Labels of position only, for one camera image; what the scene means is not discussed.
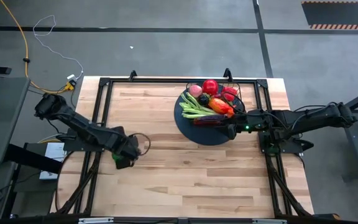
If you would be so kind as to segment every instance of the round black plate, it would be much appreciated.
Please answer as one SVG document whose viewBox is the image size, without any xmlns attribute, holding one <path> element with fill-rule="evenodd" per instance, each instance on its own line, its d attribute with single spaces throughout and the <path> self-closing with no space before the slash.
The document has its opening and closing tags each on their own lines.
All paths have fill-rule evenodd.
<svg viewBox="0 0 358 224">
<path fill-rule="evenodd" d="M 222 89 L 223 86 L 219 85 L 219 92 L 221 92 Z M 188 90 L 186 89 L 183 91 L 183 94 L 186 96 L 187 92 Z M 184 102 L 184 100 L 181 98 L 181 96 L 179 96 L 177 102 L 175 103 L 175 109 L 173 113 L 178 129 L 184 136 L 186 136 L 186 138 L 197 144 L 202 144 L 205 146 L 217 146 L 229 140 L 228 137 L 219 132 L 219 130 L 216 128 L 196 126 L 193 125 L 192 119 L 184 118 L 181 115 L 183 108 L 179 105 L 181 102 Z M 237 108 L 242 111 L 242 105 L 240 103 L 235 104 L 237 105 Z"/>
</svg>

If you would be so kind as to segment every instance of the orange bell pepper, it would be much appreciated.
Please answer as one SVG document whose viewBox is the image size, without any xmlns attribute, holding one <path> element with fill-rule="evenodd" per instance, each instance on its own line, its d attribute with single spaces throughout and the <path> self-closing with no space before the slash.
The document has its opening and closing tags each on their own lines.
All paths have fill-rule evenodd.
<svg viewBox="0 0 358 224">
<path fill-rule="evenodd" d="M 221 99 L 212 98 L 208 106 L 218 114 L 226 114 L 229 118 L 234 115 L 233 108 Z"/>
</svg>

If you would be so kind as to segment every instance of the red bell pepper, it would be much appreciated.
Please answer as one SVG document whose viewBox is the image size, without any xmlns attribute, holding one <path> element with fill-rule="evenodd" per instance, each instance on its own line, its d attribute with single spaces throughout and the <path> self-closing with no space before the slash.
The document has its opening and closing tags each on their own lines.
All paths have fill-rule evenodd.
<svg viewBox="0 0 358 224">
<path fill-rule="evenodd" d="M 227 100 L 227 101 L 233 101 L 234 100 L 234 96 L 237 96 L 237 90 L 235 90 L 233 87 L 224 87 L 223 88 L 223 97 Z"/>
</svg>

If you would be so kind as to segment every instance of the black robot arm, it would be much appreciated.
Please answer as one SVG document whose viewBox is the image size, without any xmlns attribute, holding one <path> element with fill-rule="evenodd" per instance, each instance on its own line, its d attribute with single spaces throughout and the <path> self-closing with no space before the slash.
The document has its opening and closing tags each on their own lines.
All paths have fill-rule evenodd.
<svg viewBox="0 0 358 224">
<path fill-rule="evenodd" d="M 104 128 L 91 122 L 84 116 L 76 113 L 67 106 L 62 96 L 44 94 L 42 100 L 35 107 L 35 116 L 40 119 L 55 120 L 65 123 L 74 132 L 74 136 L 68 136 L 72 141 L 81 141 L 84 147 L 99 147 L 113 152 L 133 162 L 141 154 L 135 136 L 126 136 L 124 128 Z"/>
<path fill-rule="evenodd" d="M 332 102 L 302 111 L 235 111 L 233 117 L 218 121 L 217 128 L 229 139 L 234 139 L 236 133 L 257 131 L 261 150 L 267 153 L 301 153 L 313 147 L 313 143 L 301 140 L 299 134 L 328 126 L 348 128 L 357 121 L 346 105 Z"/>
</svg>

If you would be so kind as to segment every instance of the wooden tabletop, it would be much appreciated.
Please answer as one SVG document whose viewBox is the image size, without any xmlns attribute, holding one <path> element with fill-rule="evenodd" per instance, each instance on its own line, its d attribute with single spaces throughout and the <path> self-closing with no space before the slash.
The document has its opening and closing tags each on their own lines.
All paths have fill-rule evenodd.
<svg viewBox="0 0 358 224">
<path fill-rule="evenodd" d="M 99 78 L 84 77 L 81 87 L 76 112 L 88 119 L 93 114 Z M 173 106 L 185 86 L 114 84 L 107 127 L 121 125 L 126 134 L 144 133 L 151 138 L 152 147 L 134 167 L 121 170 L 116 170 L 110 152 L 103 153 L 92 216 L 273 217 L 266 164 L 257 134 L 241 133 L 219 146 L 189 141 L 173 118 Z M 284 81 L 268 79 L 268 87 L 273 109 L 289 109 Z M 255 109 L 254 87 L 241 85 L 241 93 L 247 110 Z M 83 158 L 83 152 L 75 152 L 64 165 L 58 184 L 59 206 L 78 185 Z M 283 154 L 283 164 L 289 189 L 313 213 L 301 161 Z M 281 191 L 278 194 L 284 211 Z"/>
</svg>

